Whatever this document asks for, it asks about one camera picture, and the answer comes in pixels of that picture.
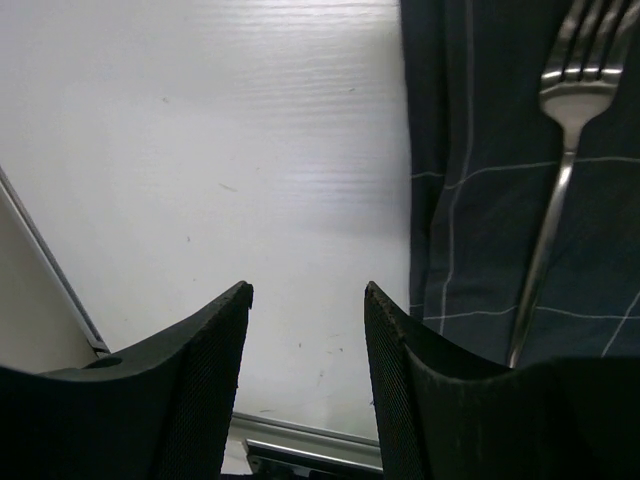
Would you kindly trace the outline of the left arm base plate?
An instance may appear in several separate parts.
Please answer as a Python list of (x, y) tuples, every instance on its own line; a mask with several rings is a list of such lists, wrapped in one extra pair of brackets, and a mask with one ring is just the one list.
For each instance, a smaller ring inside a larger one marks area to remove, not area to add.
[(255, 479), (382, 480), (380, 467), (294, 448), (246, 440), (246, 458)]

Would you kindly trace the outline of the dark grey checked cloth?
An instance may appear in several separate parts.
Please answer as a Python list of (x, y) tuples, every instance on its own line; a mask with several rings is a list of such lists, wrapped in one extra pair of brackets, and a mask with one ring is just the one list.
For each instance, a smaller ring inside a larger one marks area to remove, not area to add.
[[(404, 1), (412, 161), (410, 313), (507, 359), (561, 156), (540, 76), (566, 1)], [(520, 358), (639, 352), (639, 50), (584, 130)]]

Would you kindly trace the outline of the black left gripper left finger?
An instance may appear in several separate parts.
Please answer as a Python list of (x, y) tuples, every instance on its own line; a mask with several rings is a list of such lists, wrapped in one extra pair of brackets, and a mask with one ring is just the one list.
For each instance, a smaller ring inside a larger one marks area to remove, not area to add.
[(5, 479), (216, 479), (252, 288), (83, 368), (1, 371)]

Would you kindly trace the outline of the silver metal fork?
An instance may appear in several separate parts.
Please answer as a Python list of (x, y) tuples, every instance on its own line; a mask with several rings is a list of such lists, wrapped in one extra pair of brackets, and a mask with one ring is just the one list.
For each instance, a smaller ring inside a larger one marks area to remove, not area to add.
[(611, 106), (638, 24), (637, 1), (574, 1), (542, 71), (540, 107), (562, 128), (562, 156), (512, 328), (510, 368), (517, 366), (533, 323), (582, 130)]

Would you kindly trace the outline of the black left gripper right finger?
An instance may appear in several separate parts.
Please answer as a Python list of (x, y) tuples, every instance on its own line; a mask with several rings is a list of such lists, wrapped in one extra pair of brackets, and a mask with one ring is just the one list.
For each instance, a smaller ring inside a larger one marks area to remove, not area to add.
[(410, 318), (375, 283), (365, 337), (388, 479), (635, 479), (639, 362), (514, 370)]

